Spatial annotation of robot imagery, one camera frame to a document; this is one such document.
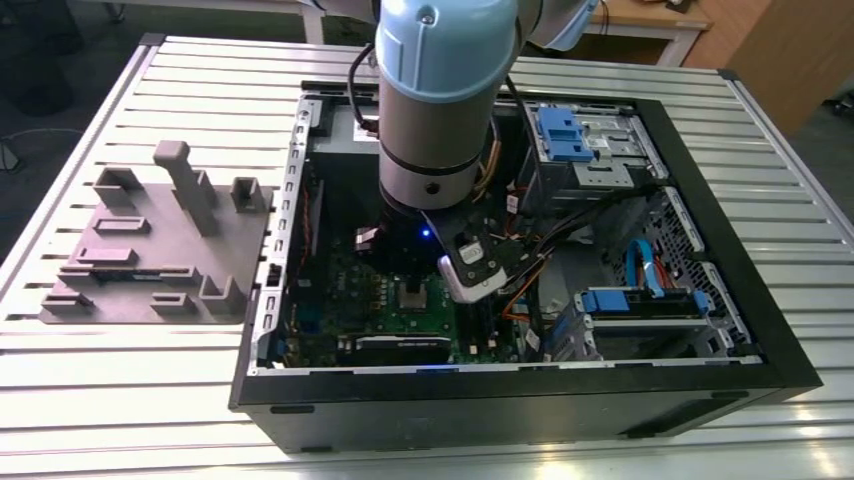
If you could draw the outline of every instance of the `floor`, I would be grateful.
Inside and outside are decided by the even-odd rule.
[[[125,21],[108,22],[101,6],[69,2],[86,47],[59,59],[74,91],[73,107],[50,117],[30,118],[0,99],[0,137],[34,128],[82,131],[145,32],[174,35],[301,42],[301,20],[293,15],[225,12],[185,8],[128,6]],[[369,27],[348,20],[324,19],[326,42],[360,45]],[[73,149],[70,132],[31,133],[13,141],[25,166],[14,175],[0,173],[0,262],[46,192]],[[854,119],[837,118],[820,108],[807,126],[789,139],[800,157],[848,217],[854,191],[845,178],[854,160]]]

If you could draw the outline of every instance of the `light blue robot arm segment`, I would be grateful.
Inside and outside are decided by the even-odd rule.
[[[376,58],[394,89],[429,103],[492,87],[514,60],[516,0],[384,0]]]
[[[587,28],[587,24],[589,23],[597,4],[599,0],[584,0],[572,20],[567,23],[563,31],[557,34],[555,39],[545,45],[545,48],[567,51],[575,46],[577,40],[581,38],[581,34]]]

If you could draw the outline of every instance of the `metal table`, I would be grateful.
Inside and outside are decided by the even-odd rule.
[[[663,102],[825,383],[785,404],[672,439],[285,456],[225,408],[240,326],[41,324],[38,303],[98,202],[87,185],[102,167],[165,181],[150,154],[176,139],[214,184],[242,175],[276,185],[300,81],[342,81],[354,56],[334,46],[146,40],[0,269],[0,473],[854,475],[854,231],[740,83],[713,71],[520,59],[512,77],[527,91]],[[356,80],[372,80],[366,67]]]

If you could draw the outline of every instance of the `orange wire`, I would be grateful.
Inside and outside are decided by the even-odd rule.
[[[527,288],[531,286],[531,283],[533,283],[533,280],[536,280],[536,277],[539,276],[539,274],[543,273],[543,269],[544,268],[545,268],[545,264],[543,264],[543,266],[539,267],[536,272],[533,272],[531,274],[531,276],[528,277],[527,281],[524,282],[524,285],[521,285],[521,288],[516,292],[516,295],[512,297],[512,300],[509,301],[509,303],[504,307],[504,310],[501,311],[501,317],[502,318],[509,318],[510,320],[520,320],[517,315],[513,315],[513,314],[509,313],[509,309],[512,308],[512,306],[514,305],[516,301],[521,297],[521,294],[524,293]]]

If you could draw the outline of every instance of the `power supply cable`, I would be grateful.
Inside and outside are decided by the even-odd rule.
[[[477,202],[485,194],[489,183],[492,182],[492,178],[494,177],[494,172],[497,171],[497,159],[501,154],[501,133],[494,115],[492,115],[492,117],[489,118],[489,127],[492,130],[492,147],[489,149],[489,157],[485,163],[485,168],[482,169],[482,176],[480,178],[480,181],[474,184],[474,198],[472,199],[472,202]]]

